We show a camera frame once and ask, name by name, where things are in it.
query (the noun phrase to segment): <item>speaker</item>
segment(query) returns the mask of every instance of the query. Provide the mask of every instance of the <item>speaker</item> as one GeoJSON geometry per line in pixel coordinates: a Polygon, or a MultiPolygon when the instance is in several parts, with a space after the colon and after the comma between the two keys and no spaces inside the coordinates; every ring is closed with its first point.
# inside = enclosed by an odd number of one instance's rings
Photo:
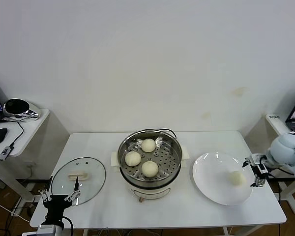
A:
{"type": "Polygon", "coordinates": [[[3,113],[6,117],[17,121],[29,122],[37,120],[41,115],[41,110],[27,101],[13,98],[7,100],[3,105],[3,113]]]}

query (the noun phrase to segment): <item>table leg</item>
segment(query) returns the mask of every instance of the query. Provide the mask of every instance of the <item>table leg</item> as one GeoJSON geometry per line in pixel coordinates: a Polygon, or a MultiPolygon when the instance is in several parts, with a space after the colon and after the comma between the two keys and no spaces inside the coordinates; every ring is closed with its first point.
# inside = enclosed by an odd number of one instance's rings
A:
{"type": "MultiPolygon", "coordinates": [[[[28,191],[31,191],[34,188],[34,186],[35,186],[35,183],[29,183],[26,186],[26,189],[28,191]]],[[[33,198],[30,201],[20,197],[18,202],[14,206],[15,209],[12,212],[20,215],[23,210],[22,207],[24,207],[26,203],[37,203],[39,202],[40,197],[41,197],[40,195],[33,195],[33,198]]]]}
{"type": "MultiPolygon", "coordinates": [[[[281,201],[287,201],[295,214],[295,199],[293,197],[293,193],[295,192],[295,181],[291,183],[288,187],[284,182],[279,182],[281,192],[281,201]]],[[[275,193],[276,199],[279,200],[279,194],[275,193]]]]}
{"type": "Polygon", "coordinates": [[[243,226],[240,230],[238,230],[234,236],[247,236],[251,233],[255,232],[257,229],[261,228],[263,225],[255,225],[255,226],[243,226]]]}
{"type": "Polygon", "coordinates": [[[83,236],[88,236],[88,233],[89,233],[88,229],[83,230],[83,236]]]}
{"type": "Polygon", "coordinates": [[[0,180],[13,189],[22,198],[33,200],[33,194],[24,188],[4,166],[0,164],[0,180]]]}
{"type": "Polygon", "coordinates": [[[224,236],[229,236],[230,234],[228,233],[227,227],[223,226],[223,231],[224,231],[224,236]]]}

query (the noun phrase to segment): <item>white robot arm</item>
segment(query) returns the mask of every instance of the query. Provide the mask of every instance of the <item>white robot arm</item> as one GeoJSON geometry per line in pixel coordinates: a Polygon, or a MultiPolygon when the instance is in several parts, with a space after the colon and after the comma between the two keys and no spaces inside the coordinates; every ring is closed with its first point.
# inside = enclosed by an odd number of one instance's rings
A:
{"type": "Polygon", "coordinates": [[[249,164],[255,174],[255,182],[251,186],[255,187],[262,187],[270,171],[285,165],[295,174],[295,135],[277,137],[266,154],[252,154],[246,158],[243,167],[249,164]]]}

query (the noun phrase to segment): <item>glass lid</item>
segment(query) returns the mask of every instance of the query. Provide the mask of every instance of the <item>glass lid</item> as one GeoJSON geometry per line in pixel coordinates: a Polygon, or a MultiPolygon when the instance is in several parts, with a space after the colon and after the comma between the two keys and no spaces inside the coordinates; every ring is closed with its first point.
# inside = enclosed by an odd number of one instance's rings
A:
{"type": "Polygon", "coordinates": [[[103,164],[91,157],[74,159],[56,173],[51,184],[52,194],[71,195],[76,177],[79,180],[81,195],[72,205],[81,205],[95,197],[104,185],[106,172],[103,164]]]}

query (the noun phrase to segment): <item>white plate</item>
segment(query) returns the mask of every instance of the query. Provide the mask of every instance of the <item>white plate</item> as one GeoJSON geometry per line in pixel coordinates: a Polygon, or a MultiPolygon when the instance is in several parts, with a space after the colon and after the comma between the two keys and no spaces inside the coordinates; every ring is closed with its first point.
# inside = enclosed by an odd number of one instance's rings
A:
{"type": "Polygon", "coordinates": [[[242,162],[225,153],[203,154],[193,164],[192,175],[200,191],[222,205],[240,205],[252,193],[250,185],[254,182],[253,174],[249,169],[242,168],[242,162]],[[233,171],[242,172],[246,183],[234,186],[229,180],[229,174],[233,171]]]}

